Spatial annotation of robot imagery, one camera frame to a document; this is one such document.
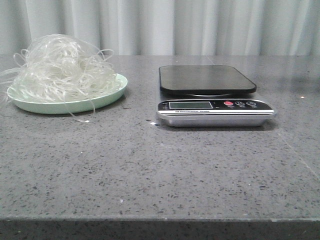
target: light green plate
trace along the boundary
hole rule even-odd
[[[105,96],[100,96],[90,100],[81,100],[81,101],[70,101],[70,102],[30,102],[15,99],[13,91],[8,88],[7,94],[10,98],[13,99],[13,103],[28,112],[37,113],[37,114],[69,114],[71,113],[80,113],[85,111],[91,111],[107,106],[116,100],[118,100],[123,94],[128,84],[128,80],[121,74],[116,75],[116,79],[121,82],[121,88],[115,92]]]

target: scale control panel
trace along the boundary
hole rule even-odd
[[[257,99],[173,99],[158,104],[157,115],[173,127],[256,127],[276,111]]]

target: button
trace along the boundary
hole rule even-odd
[[[254,101],[247,101],[246,104],[249,105],[249,106],[257,105]]]
[[[224,105],[232,106],[234,103],[232,101],[225,101]]]
[[[242,101],[236,101],[235,104],[238,105],[238,106],[244,106],[245,105]]]

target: curtain fold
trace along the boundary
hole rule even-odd
[[[319,0],[0,0],[0,54],[72,35],[116,55],[320,55]]]

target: gray countertop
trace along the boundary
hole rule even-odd
[[[319,56],[110,61],[128,86],[94,118],[78,114],[90,122],[1,110],[1,220],[320,221]],[[212,64],[251,79],[277,117],[261,127],[161,124],[159,67]],[[0,71],[12,67],[0,56]]]

